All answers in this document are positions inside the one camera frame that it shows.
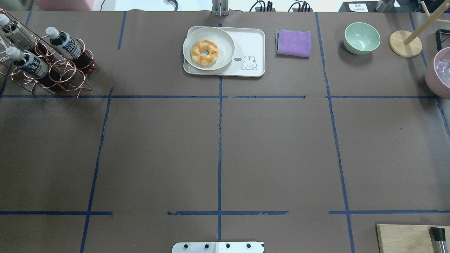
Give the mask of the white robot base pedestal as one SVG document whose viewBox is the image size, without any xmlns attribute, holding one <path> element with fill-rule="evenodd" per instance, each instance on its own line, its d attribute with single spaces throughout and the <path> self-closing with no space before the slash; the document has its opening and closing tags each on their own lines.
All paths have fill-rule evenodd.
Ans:
<svg viewBox="0 0 450 253">
<path fill-rule="evenodd" d="M 172 247 L 172 253 L 264 253 L 263 242 L 180 242 Z"/>
</svg>

